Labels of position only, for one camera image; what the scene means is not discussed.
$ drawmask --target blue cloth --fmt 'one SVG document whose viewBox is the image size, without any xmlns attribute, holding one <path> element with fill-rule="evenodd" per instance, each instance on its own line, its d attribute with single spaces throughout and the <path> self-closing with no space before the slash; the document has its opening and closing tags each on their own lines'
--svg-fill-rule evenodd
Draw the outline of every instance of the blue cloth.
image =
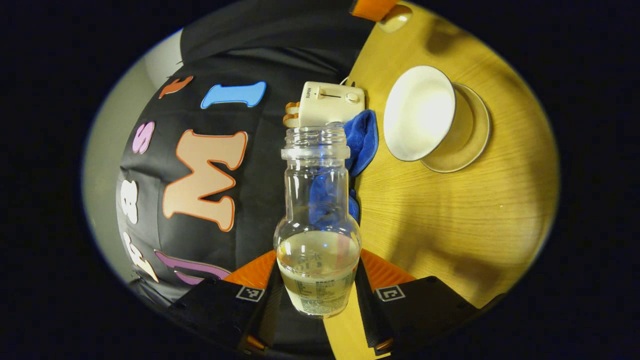
<svg viewBox="0 0 640 360">
<path fill-rule="evenodd" d="M 347 146 L 351 149 L 351 156 L 344 165 L 349 170 L 351 180 L 359 175 L 373 160 L 378 151 L 378 128 L 376 113 L 365 110 L 344 125 Z M 317 176 L 310 189 L 309 220 L 312 224 L 326 225 L 335 219 L 331 217 L 329 204 L 324 199 L 335 197 L 337 189 L 326 176 Z M 349 190 L 349 214 L 360 223 L 360 205 L 356 201 L 356 191 Z"/>
</svg>

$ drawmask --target white bowl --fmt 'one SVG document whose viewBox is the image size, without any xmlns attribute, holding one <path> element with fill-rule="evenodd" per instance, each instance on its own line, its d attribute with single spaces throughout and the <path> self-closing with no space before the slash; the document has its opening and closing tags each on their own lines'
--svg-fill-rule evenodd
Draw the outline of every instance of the white bowl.
<svg viewBox="0 0 640 360">
<path fill-rule="evenodd" d="M 456 95 L 440 70 L 422 65 L 398 78 L 387 97 L 384 134 L 393 156 L 403 161 L 422 159 L 451 128 Z"/>
</svg>

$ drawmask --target plate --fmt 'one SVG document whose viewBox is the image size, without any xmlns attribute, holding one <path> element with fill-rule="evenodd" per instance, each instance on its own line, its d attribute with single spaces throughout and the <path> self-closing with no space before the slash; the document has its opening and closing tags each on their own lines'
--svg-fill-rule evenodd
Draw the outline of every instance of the plate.
<svg viewBox="0 0 640 360">
<path fill-rule="evenodd" d="M 384 134 L 389 151 L 403 161 L 422 159 L 445 138 L 455 111 L 453 85 L 442 71 L 426 65 L 410 68 L 387 97 Z"/>
<path fill-rule="evenodd" d="M 440 145 L 421 159 L 435 172 L 454 172 L 469 166 L 483 153 L 491 135 L 491 116 L 480 96 L 469 87 L 453 83 L 456 114 L 451 130 Z"/>
</svg>

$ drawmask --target wooden table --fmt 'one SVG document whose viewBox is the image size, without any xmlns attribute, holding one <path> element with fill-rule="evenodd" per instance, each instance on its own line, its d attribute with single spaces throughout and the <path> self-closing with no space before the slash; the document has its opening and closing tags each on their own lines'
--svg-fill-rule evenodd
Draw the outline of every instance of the wooden table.
<svg viewBox="0 0 640 360">
<path fill-rule="evenodd" d="M 525 81 L 482 41 L 417 5 L 393 33 L 375 25 L 346 82 L 367 94 L 380 145 L 356 183 L 363 247 L 421 278 L 439 277 L 476 307 L 508 291 L 532 265 L 553 224 L 559 159 L 543 109 Z M 406 70 L 430 65 L 484 100 L 492 134 L 482 155 L 439 174 L 403 162 L 383 134 L 387 96 Z M 355 291 L 324 321 L 340 359 L 373 359 Z"/>
</svg>

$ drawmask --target glass bottle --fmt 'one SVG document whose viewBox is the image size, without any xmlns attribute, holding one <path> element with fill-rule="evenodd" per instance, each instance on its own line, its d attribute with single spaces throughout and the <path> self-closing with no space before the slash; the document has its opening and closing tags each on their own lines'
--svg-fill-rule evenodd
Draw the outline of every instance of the glass bottle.
<svg viewBox="0 0 640 360">
<path fill-rule="evenodd" d="M 350 150 L 340 122 L 289 129 L 285 142 L 287 213 L 273 237 L 276 260 L 293 306 L 329 318 L 347 306 L 362 249 L 349 214 Z"/>
</svg>

